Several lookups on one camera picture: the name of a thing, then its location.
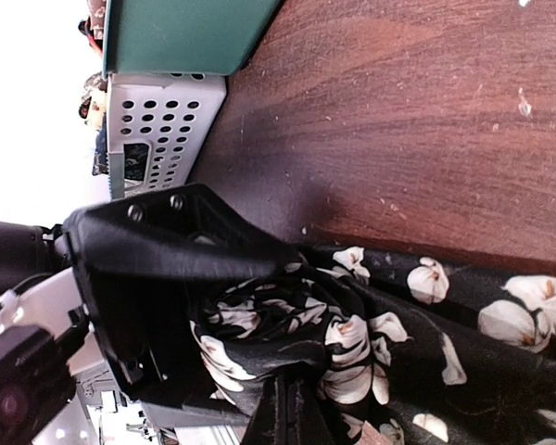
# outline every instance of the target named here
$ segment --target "screw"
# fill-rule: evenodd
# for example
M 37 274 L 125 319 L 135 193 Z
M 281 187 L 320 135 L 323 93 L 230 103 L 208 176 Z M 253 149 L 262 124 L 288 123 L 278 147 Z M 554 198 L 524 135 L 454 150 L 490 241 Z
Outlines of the screw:
M 183 208 L 183 199 L 179 195 L 171 196 L 169 202 L 173 210 L 181 210 Z
M 132 221 L 140 222 L 144 217 L 145 213 L 142 209 L 140 209 L 139 206 L 132 204 L 128 208 L 128 218 L 130 218 Z

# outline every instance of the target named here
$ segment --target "perforated basket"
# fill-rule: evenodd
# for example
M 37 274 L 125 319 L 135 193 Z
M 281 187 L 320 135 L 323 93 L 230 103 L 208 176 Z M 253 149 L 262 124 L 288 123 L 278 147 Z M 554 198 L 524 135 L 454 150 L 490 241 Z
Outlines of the perforated basket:
M 226 97 L 221 76 L 152 74 L 109 76 L 107 153 L 113 199 L 185 184 Z M 125 181 L 128 146 L 147 161 L 143 181 Z

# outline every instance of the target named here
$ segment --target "white background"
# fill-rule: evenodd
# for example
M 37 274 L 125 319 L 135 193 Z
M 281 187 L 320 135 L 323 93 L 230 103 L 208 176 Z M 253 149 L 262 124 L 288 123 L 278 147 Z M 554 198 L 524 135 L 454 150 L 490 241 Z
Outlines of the white background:
M 101 62 L 77 25 L 85 0 L 0 2 L 0 221 L 51 226 L 108 198 L 78 117 Z

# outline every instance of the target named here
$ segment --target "wooden table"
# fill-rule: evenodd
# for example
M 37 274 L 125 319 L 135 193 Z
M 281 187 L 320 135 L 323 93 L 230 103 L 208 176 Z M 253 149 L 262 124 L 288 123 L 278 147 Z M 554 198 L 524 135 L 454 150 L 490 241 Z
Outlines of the wooden table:
M 556 0 L 286 0 L 229 84 L 192 180 L 251 222 L 556 273 Z

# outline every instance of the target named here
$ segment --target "black cylinder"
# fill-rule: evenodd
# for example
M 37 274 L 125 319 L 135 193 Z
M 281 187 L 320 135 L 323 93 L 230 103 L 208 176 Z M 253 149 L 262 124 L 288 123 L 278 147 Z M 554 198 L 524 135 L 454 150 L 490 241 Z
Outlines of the black cylinder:
M 51 269 L 42 227 L 0 222 L 0 295 L 29 276 Z

